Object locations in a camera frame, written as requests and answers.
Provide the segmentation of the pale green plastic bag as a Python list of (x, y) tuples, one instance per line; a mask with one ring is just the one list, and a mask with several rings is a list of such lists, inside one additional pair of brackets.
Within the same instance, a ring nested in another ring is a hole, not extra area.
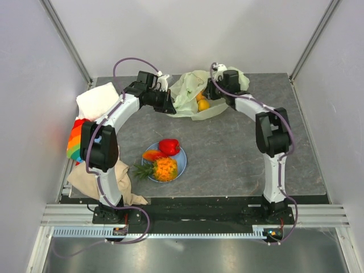
[(209, 108), (200, 111), (197, 97), (202, 94), (208, 84), (210, 73), (203, 70), (195, 70), (183, 74), (169, 89), (173, 98), (173, 106), (176, 114), (173, 118), (191, 118), (193, 121), (202, 121), (223, 113), (228, 105), (223, 98), (219, 100), (207, 100)]

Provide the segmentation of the red fake apple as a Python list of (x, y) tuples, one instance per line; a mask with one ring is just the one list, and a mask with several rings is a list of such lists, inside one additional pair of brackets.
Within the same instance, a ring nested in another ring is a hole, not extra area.
[(180, 143), (177, 139), (163, 139), (159, 142), (158, 147), (168, 156), (175, 156), (180, 152)]

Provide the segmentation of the red yellow fake mango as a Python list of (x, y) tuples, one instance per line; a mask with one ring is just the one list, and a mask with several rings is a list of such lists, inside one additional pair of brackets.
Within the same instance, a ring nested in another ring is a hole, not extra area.
[(168, 155), (159, 150), (147, 150), (143, 153), (142, 158), (149, 162), (154, 162), (161, 158), (166, 158)]

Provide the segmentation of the fake pineapple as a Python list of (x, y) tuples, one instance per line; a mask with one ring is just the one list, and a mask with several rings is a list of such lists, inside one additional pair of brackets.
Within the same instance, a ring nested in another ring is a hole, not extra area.
[(154, 178), (159, 182), (169, 182), (177, 178), (177, 161), (173, 158), (158, 158), (153, 162), (134, 164), (134, 176), (140, 179)]

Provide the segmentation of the yellow fake pear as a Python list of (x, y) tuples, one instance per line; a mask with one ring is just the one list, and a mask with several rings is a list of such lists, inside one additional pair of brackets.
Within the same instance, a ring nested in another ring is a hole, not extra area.
[(206, 97), (203, 95), (203, 91), (199, 92), (196, 96), (196, 101), (199, 102), (201, 100), (205, 100)]

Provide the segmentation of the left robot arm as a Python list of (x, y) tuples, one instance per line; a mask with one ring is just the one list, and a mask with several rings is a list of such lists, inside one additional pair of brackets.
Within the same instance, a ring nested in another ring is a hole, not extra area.
[(118, 224), (125, 217), (119, 204), (122, 194), (117, 187), (115, 165), (119, 159), (117, 132), (142, 106), (151, 106), (156, 112), (176, 114), (168, 84), (171, 75), (140, 71), (136, 81), (125, 88), (116, 103), (94, 122), (81, 127), (80, 156), (86, 162), (86, 172), (97, 179), (99, 202), (108, 206), (105, 217)]

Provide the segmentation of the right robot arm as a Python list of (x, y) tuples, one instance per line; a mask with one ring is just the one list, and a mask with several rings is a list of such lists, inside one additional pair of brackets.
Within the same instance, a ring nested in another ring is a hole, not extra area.
[(255, 141), (265, 164), (260, 216), (267, 224), (275, 223), (281, 211), (288, 208), (285, 164), (290, 148), (294, 147), (286, 109), (270, 107), (248, 94), (240, 85), (238, 71), (222, 64), (213, 64), (210, 68), (203, 95), (211, 100), (224, 98), (228, 106), (255, 122)]

